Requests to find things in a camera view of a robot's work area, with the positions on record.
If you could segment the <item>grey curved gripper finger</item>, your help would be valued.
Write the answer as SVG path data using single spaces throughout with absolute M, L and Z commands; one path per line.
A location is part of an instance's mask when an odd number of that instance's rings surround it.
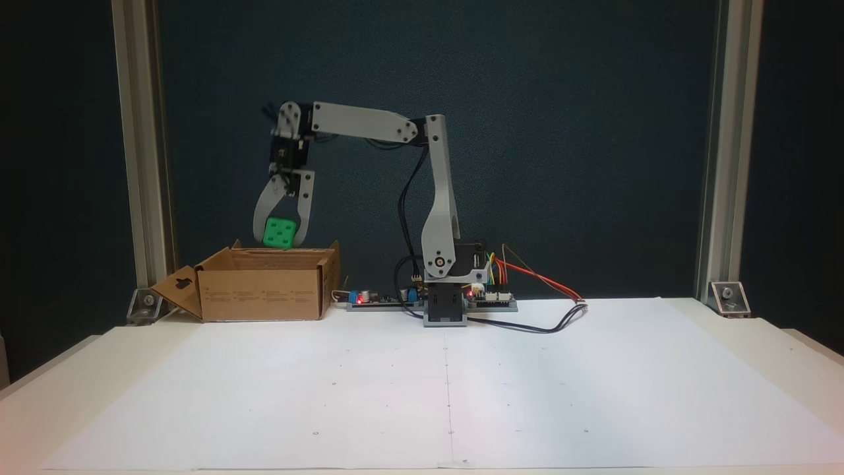
M 262 190 L 253 213 L 253 237 L 259 243 L 264 241 L 266 220 L 286 195 L 287 185 L 283 179 L 269 179 Z

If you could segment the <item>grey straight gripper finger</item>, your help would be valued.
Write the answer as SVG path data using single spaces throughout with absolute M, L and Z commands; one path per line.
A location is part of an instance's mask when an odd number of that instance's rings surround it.
M 300 192 L 297 201 L 297 212 L 299 216 L 299 226 L 295 237 L 293 237 L 293 246 L 301 247 L 302 243 L 307 237 L 311 218 L 311 207 L 313 206 L 313 193 Z

